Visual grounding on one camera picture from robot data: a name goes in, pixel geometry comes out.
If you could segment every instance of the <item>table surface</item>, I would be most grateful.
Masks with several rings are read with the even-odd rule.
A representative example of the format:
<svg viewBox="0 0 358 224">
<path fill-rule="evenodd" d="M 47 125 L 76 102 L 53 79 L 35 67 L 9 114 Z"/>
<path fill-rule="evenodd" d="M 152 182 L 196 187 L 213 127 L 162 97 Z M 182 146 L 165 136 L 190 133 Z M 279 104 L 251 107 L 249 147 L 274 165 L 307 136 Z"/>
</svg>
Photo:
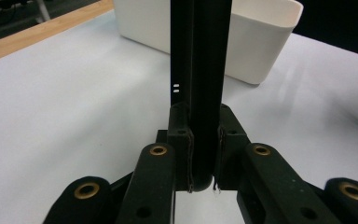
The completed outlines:
<svg viewBox="0 0 358 224">
<path fill-rule="evenodd" d="M 168 54 L 119 35 L 114 11 L 0 59 L 0 223 L 41 223 L 72 181 L 134 169 L 166 129 Z M 225 77 L 253 142 L 305 180 L 358 180 L 358 55 L 291 35 L 267 80 Z M 243 223 L 233 191 L 177 193 L 176 223 Z"/>
</svg>

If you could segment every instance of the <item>white container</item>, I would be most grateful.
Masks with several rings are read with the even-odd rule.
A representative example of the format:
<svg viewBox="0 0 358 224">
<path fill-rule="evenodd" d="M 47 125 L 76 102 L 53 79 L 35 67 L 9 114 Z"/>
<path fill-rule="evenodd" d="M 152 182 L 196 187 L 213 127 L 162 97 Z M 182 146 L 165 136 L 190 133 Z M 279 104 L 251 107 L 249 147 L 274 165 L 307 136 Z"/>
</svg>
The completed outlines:
<svg viewBox="0 0 358 224">
<path fill-rule="evenodd" d="M 294 0 L 233 0 L 226 75 L 264 81 L 302 9 Z M 123 36 L 170 52 L 170 0 L 115 0 L 115 12 Z"/>
</svg>

